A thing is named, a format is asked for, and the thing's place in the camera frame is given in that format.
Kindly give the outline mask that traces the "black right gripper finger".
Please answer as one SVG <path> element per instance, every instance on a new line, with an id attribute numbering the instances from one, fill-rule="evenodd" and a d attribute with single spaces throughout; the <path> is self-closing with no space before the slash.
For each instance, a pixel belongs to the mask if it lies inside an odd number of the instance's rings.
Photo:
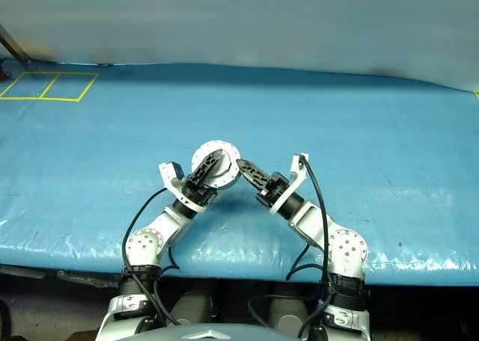
<path id="1" fill-rule="evenodd" d="M 253 186 L 266 186 L 271 180 L 271 176 L 264 170 L 260 169 L 256 164 L 248 160 L 242 160 L 242 175 Z"/>
<path id="2" fill-rule="evenodd" d="M 242 176 L 254 186 L 261 194 L 266 194 L 266 185 L 269 175 L 256 164 L 245 159 L 237 159 L 237 165 Z"/>

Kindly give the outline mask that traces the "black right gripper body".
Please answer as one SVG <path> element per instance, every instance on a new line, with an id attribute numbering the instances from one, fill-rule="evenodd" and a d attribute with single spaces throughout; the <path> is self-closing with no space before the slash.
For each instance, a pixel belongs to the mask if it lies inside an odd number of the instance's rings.
<path id="1" fill-rule="evenodd" d="M 257 193 L 256 198 L 264 206 L 273 206 L 288 187 L 288 179 L 281 173 L 275 172 L 266 183 L 266 186 Z"/>

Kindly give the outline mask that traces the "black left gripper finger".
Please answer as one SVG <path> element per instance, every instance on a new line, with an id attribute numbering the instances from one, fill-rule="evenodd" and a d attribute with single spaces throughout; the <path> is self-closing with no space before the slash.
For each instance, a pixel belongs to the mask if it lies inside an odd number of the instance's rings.
<path id="1" fill-rule="evenodd" d="M 221 178 L 224 175 L 223 154 L 208 155 L 202 159 L 202 163 L 206 166 L 206 174 L 202 180 L 202 186 L 208 188 L 221 188 Z"/>
<path id="2" fill-rule="evenodd" d="M 207 180 L 210 177 L 210 174 L 213 172 L 213 169 L 221 160 L 221 151 L 215 150 L 208 155 L 206 155 L 199 166 L 193 170 L 189 175 L 189 181 L 196 186 L 203 186 L 207 184 Z"/>

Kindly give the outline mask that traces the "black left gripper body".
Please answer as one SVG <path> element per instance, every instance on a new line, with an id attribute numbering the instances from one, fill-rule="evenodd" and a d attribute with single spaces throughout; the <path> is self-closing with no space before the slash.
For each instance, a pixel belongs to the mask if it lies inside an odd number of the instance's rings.
<path id="1" fill-rule="evenodd" d="M 217 195 L 215 188 L 193 180 L 192 176 L 187 176 L 181 191 L 185 197 L 202 207 L 210 205 Z"/>

